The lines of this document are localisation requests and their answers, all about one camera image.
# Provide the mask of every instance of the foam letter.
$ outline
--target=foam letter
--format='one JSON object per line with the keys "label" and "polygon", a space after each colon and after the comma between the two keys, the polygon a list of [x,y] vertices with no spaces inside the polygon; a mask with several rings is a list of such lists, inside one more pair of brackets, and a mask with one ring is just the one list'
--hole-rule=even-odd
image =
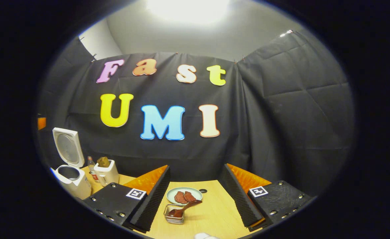
{"label": "foam letter", "polygon": [[216,111],[218,109],[216,105],[202,105],[199,107],[199,110],[202,112],[202,137],[212,138],[220,135],[220,131],[216,127]]}
{"label": "foam letter", "polygon": [[226,74],[226,71],[221,69],[219,65],[207,67],[207,71],[210,72],[210,82],[214,85],[222,86],[226,83],[225,80],[221,79],[221,74]]}
{"label": "foam letter", "polygon": [[132,94],[121,94],[119,99],[121,100],[121,110],[119,111],[118,118],[112,118],[111,109],[113,106],[113,100],[116,98],[114,94],[101,95],[101,120],[109,127],[121,127],[128,120],[128,108],[130,107],[130,100],[134,97]]}
{"label": "foam letter", "polygon": [[96,83],[108,82],[108,80],[110,80],[109,76],[113,76],[113,74],[115,74],[115,72],[118,69],[118,65],[119,66],[124,65],[124,60],[121,59],[121,60],[106,62],[104,70],[102,71],[102,74],[99,77],[99,79],[96,80]]}
{"label": "foam letter", "polygon": [[169,108],[164,118],[161,118],[160,112],[156,106],[142,106],[142,111],[145,112],[145,123],[143,133],[140,135],[142,139],[154,139],[152,133],[154,128],[158,139],[162,139],[166,129],[169,131],[166,135],[168,140],[182,140],[185,136],[182,133],[182,115],[185,108],[181,106],[172,106]]}
{"label": "foam letter", "polygon": [[196,68],[193,65],[180,65],[177,68],[177,80],[184,83],[193,83],[196,81]]}
{"label": "foam letter", "polygon": [[157,69],[155,68],[155,65],[157,64],[157,61],[154,59],[144,59],[137,63],[137,67],[134,68],[133,74],[135,76],[141,76],[143,74],[145,75],[151,75],[157,72]]}

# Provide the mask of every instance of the orange object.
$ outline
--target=orange object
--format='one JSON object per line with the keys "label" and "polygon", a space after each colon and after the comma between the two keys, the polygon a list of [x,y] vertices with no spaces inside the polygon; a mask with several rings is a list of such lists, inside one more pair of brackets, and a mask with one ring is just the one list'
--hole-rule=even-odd
{"label": "orange object", "polygon": [[37,125],[39,127],[39,130],[46,127],[46,118],[38,118]]}
{"label": "orange object", "polygon": [[146,191],[146,193],[149,195],[151,190],[154,188],[155,184],[157,183],[158,179],[160,179],[161,175],[164,173],[168,165],[162,166],[161,168],[157,168],[155,170],[152,170],[142,176],[139,176],[133,180],[131,180],[128,183],[125,183],[124,186],[133,188],[133,189],[139,189]]}
{"label": "orange object", "polygon": [[229,166],[246,194],[248,193],[249,189],[271,184],[271,182],[244,169],[238,168],[231,164],[227,164],[227,166]]}

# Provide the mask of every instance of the small metal bowl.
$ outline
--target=small metal bowl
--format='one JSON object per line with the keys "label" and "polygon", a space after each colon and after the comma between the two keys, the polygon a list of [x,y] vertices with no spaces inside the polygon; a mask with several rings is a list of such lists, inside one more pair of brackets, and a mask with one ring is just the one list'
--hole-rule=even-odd
{"label": "small metal bowl", "polygon": [[166,209],[164,210],[164,217],[171,224],[183,224],[185,222],[184,213],[183,213],[182,217],[167,216],[171,210],[173,210],[173,209],[179,210],[179,209],[182,209],[183,207],[184,206],[177,205],[177,204],[168,204],[166,206]]}

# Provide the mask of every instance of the blue letter m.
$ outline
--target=blue letter m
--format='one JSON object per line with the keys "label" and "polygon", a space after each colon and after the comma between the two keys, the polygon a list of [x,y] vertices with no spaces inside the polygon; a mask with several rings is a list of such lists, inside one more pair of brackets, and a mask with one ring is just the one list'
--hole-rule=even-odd
{"label": "blue letter m", "polygon": [[164,118],[156,106],[143,106],[142,111],[145,113],[145,123],[143,125],[143,133],[140,135],[142,139],[154,139],[152,133],[154,128],[159,139],[162,139],[167,128],[169,129],[166,139],[182,140],[185,136],[182,133],[182,115],[185,108],[181,106],[172,106],[169,108]]}

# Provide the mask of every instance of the plastic bottle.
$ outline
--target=plastic bottle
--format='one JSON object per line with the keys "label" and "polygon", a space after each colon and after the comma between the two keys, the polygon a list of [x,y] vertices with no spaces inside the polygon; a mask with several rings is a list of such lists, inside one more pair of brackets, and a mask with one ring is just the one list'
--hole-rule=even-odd
{"label": "plastic bottle", "polygon": [[94,170],[95,162],[93,161],[92,157],[90,157],[90,156],[87,157],[87,166],[89,167],[90,174],[92,175],[95,182],[100,183],[98,176],[96,175],[96,172]]}

